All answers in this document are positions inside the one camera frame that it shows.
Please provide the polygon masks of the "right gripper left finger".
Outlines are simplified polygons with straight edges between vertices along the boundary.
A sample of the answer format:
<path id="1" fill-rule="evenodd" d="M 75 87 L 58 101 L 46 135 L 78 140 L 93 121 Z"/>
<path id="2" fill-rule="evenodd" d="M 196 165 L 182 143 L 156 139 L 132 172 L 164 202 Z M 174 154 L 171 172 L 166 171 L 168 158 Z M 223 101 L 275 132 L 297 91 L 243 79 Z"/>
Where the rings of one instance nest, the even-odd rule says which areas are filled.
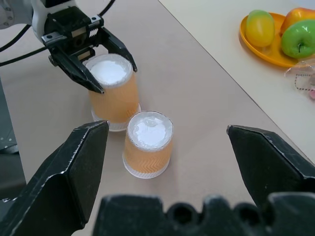
<path id="1" fill-rule="evenodd" d="M 48 156 L 0 222 L 2 236 L 70 236 L 88 223 L 98 192 L 107 121 L 75 128 Z"/>

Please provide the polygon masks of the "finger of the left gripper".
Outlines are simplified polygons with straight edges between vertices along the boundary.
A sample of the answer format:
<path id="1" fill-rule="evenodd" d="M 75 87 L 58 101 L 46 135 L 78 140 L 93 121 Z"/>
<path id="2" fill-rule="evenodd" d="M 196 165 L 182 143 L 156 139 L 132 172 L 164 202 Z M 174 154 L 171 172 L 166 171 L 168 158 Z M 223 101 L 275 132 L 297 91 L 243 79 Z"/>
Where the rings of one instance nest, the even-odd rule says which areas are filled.
<path id="1" fill-rule="evenodd" d="M 49 49 L 50 61 L 58 66 L 72 81 L 82 85 L 86 89 L 104 94 L 103 87 L 92 75 L 83 62 L 95 56 L 95 50 L 87 47 L 79 51 L 66 51 L 60 46 Z"/>
<path id="2" fill-rule="evenodd" d="M 99 28 L 97 32 L 97 38 L 99 43 L 108 50 L 108 53 L 122 56 L 131 63 L 134 72 L 138 71 L 136 62 L 125 44 L 107 28 Z"/>

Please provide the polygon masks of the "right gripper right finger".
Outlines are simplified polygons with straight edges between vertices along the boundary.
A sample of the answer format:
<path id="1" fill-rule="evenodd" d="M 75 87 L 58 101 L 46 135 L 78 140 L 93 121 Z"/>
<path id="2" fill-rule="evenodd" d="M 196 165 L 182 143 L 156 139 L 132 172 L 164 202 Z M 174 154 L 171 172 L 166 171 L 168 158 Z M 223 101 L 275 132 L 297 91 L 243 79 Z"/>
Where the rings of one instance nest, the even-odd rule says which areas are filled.
<path id="1" fill-rule="evenodd" d="M 315 166 L 275 132 L 227 128 L 243 182 L 257 207 L 274 192 L 314 192 Z"/>

